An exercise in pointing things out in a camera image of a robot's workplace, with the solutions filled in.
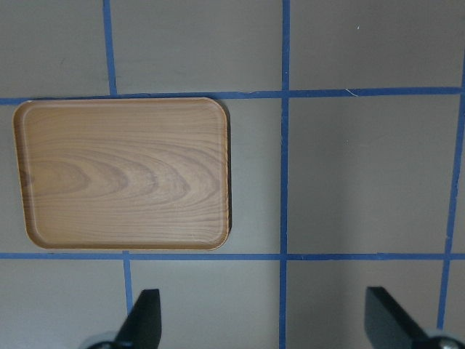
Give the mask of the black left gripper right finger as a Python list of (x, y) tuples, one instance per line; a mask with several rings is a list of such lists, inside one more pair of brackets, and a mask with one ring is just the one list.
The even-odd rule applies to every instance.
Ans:
[(428, 348), (430, 338), (381, 286), (365, 291), (365, 333), (372, 348)]

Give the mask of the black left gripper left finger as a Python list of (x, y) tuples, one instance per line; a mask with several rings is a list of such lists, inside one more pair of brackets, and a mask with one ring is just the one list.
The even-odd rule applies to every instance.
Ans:
[(160, 341), (160, 292), (144, 289), (116, 335), (115, 343), (118, 348), (156, 349)]

